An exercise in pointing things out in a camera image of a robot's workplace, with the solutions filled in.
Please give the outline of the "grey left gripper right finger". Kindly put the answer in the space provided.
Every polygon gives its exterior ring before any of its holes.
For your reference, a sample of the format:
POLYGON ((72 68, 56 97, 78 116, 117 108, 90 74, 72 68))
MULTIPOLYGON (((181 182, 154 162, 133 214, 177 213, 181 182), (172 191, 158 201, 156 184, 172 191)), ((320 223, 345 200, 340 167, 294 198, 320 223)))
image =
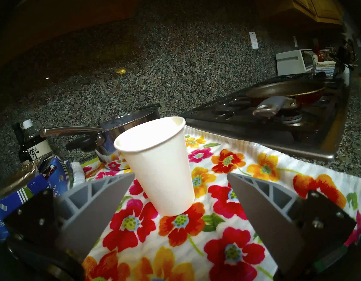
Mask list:
POLYGON ((346 252, 356 221, 325 194, 305 198, 253 177, 227 175, 242 209, 278 266, 275 275, 318 275, 346 252))

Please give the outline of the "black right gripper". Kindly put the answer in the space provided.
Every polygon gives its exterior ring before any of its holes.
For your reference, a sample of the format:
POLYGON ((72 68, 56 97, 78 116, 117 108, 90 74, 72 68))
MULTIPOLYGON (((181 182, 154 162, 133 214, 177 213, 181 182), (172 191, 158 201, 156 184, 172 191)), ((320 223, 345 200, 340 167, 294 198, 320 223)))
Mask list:
POLYGON ((356 59, 356 54, 353 46, 340 46, 332 58, 335 61, 333 79, 341 78, 346 68, 354 71, 352 64, 356 59))

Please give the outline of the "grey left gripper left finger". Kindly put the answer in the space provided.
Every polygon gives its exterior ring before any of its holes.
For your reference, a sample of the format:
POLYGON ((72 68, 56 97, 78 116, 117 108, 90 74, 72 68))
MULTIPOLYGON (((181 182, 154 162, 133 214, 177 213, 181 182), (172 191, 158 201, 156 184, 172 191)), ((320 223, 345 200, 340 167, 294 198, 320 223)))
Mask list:
POLYGON ((81 262, 111 221, 135 177, 87 181, 55 197, 43 190, 5 218, 6 244, 22 260, 81 262))

